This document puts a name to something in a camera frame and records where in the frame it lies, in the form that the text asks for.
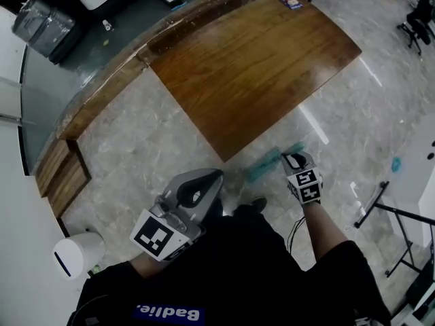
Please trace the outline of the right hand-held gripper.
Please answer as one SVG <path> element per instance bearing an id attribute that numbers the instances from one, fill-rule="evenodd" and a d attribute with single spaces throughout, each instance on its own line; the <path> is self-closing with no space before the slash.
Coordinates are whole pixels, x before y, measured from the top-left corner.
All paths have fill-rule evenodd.
<path id="1" fill-rule="evenodd" d="M 281 163 L 290 191 L 301 205 L 320 201 L 323 179 L 310 154 L 305 151 L 283 153 Z"/>

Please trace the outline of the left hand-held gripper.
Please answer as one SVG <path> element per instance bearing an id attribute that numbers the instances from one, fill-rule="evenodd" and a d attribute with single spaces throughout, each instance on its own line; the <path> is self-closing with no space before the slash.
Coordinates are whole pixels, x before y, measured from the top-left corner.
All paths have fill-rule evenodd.
<path id="1" fill-rule="evenodd" d="M 224 173 L 199 168 L 175 176 L 140 214 L 130 240 L 156 261 L 171 261 L 204 233 L 201 224 L 218 198 Z"/>

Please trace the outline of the teal mop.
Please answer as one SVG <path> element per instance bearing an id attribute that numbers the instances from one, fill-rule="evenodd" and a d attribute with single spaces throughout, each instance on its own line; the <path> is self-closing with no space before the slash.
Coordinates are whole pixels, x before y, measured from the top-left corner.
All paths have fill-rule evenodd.
<path id="1" fill-rule="evenodd" d="M 253 183 L 266 173 L 271 172 L 276 165 L 280 162 L 281 155 L 292 153 L 299 153 L 306 148 L 306 144 L 299 141 L 290 146 L 285 151 L 281 151 L 280 148 L 274 147 L 266 152 L 261 158 L 256 160 L 251 166 L 245 169 L 245 178 L 248 183 Z"/>

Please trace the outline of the person's left forearm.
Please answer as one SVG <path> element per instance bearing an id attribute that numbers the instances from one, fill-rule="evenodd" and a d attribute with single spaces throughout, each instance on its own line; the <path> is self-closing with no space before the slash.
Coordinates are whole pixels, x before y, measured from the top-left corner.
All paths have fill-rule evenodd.
<path id="1" fill-rule="evenodd" d="M 168 261 L 157 261 L 148 253 L 142 252 L 132 258 L 130 264 L 140 276 L 149 278 L 164 270 L 170 263 Z"/>

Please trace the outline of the person's right forearm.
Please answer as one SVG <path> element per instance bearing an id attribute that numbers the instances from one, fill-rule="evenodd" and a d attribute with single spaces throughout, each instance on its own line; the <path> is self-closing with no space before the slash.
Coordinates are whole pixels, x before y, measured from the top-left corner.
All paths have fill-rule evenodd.
<path id="1" fill-rule="evenodd" d="M 342 233 L 318 202 L 302 206 L 316 264 L 330 270 L 341 270 L 352 242 Z"/>

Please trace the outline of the person's right shoe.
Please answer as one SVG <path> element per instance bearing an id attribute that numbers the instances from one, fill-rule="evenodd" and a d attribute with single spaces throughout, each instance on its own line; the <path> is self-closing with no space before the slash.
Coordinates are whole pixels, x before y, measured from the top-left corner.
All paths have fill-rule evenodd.
<path id="1" fill-rule="evenodd" d="M 261 213 L 267 206 L 268 201 L 265 197 L 259 197 L 251 201 L 249 204 L 255 213 Z"/>

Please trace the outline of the white power strip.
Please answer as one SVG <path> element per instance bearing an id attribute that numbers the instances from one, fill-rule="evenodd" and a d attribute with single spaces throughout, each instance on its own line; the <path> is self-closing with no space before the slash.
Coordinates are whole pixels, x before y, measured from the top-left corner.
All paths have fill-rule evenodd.
<path id="1" fill-rule="evenodd" d="M 359 228 L 361 220 L 363 220 L 366 214 L 366 210 L 364 208 L 364 204 L 361 203 L 359 200 L 355 200 L 355 202 L 353 203 L 353 207 L 355 210 L 355 214 L 353 216 L 352 224 L 354 228 Z"/>

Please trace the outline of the person's black clothing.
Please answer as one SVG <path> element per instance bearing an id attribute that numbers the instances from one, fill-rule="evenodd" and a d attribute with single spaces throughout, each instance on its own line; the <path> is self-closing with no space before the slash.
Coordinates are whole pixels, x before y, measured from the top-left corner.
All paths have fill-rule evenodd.
<path id="1" fill-rule="evenodd" d="M 143 278 L 130 260 L 84 283 L 67 326 L 391 325 L 374 275 L 353 244 L 341 270 L 303 270 L 249 204 L 209 220 L 205 235 Z"/>

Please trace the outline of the wooden table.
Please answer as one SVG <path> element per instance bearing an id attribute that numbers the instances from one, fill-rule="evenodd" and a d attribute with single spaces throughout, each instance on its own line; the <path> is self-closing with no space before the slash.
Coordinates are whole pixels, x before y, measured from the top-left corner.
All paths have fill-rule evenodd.
<path id="1" fill-rule="evenodd" d="M 227 161 L 312 95 L 361 50 L 306 0 L 257 0 L 200 28 L 152 70 Z"/>

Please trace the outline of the white cylindrical bin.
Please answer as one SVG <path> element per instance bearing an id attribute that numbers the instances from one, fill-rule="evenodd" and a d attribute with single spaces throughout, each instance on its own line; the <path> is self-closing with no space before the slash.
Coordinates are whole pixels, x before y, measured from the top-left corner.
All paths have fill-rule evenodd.
<path id="1" fill-rule="evenodd" d="M 74 280 L 91 271 L 105 253 L 103 238 L 95 232 L 84 232 L 57 242 L 52 250 L 52 258 L 63 277 Z"/>

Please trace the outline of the curved wooden step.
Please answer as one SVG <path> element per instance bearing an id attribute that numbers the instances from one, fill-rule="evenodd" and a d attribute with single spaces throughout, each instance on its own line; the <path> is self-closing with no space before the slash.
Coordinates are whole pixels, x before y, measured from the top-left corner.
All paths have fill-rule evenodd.
<path id="1" fill-rule="evenodd" d="M 78 138 L 152 62 L 193 32 L 254 0 L 193 0 L 159 18 L 91 77 L 56 123 L 37 161 L 35 180 L 59 227 L 61 216 L 91 180 Z"/>

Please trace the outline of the black mesh chair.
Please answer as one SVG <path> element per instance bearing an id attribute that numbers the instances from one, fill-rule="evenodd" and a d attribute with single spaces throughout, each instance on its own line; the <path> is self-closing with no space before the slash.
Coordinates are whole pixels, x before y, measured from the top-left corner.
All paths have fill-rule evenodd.
<path id="1" fill-rule="evenodd" d="M 435 0 L 418 0 L 414 10 L 406 15 L 406 20 L 396 28 L 408 35 L 408 48 L 417 48 L 418 56 L 422 55 L 419 41 L 430 45 L 435 41 Z"/>

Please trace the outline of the plastic-wrapped black box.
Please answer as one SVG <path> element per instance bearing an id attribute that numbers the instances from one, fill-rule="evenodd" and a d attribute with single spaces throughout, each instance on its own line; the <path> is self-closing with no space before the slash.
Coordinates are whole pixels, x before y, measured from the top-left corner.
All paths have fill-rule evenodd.
<path id="1" fill-rule="evenodd" d="M 12 32 L 57 65 L 79 41 L 83 28 L 75 18 L 44 0 L 27 0 L 15 18 Z"/>

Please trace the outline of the black stand frame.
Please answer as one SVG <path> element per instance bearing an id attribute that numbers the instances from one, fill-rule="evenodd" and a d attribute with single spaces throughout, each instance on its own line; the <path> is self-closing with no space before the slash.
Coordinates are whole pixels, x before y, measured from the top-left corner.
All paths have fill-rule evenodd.
<path id="1" fill-rule="evenodd" d="M 375 193 L 373 195 L 373 200 L 370 200 L 368 202 L 367 207 L 365 208 L 364 212 L 357 221 L 354 222 L 353 227 L 355 229 L 360 229 L 362 224 L 367 220 L 369 215 L 372 213 L 373 209 L 379 209 L 382 211 L 387 211 L 388 213 L 391 213 L 395 215 L 396 221 L 398 222 L 400 231 L 403 235 L 403 239 L 406 245 L 405 251 L 403 252 L 400 259 L 395 263 L 393 268 L 388 269 L 385 271 L 385 276 L 389 278 L 397 269 L 397 267 L 400 264 L 405 265 L 406 267 L 410 268 L 411 270 L 417 272 L 418 274 L 422 274 L 426 279 L 430 279 L 433 283 L 435 283 L 435 237 L 434 237 L 434 227 L 435 227 L 435 219 L 430 219 L 428 217 L 424 217 L 421 215 L 417 215 L 408 211 L 403 211 L 401 209 L 397 209 L 391 206 L 387 206 L 381 202 L 381 197 L 385 193 L 385 190 L 389 186 L 389 181 L 382 181 L 379 184 L 379 187 L 375 190 Z M 412 253 L 412 246 L 413 242 L 409 239 L 408 234 L 406 233 L 404 223 L 402 221 L 402 218 L 411 219 L 414 221 L 417 221 L 423 225 L 428 225 L 430 229 L 430 266 L 432 268 L 431 273 L 424 272 L 423 270 L 419 269 L 415 265 L 415 260 Z"/>

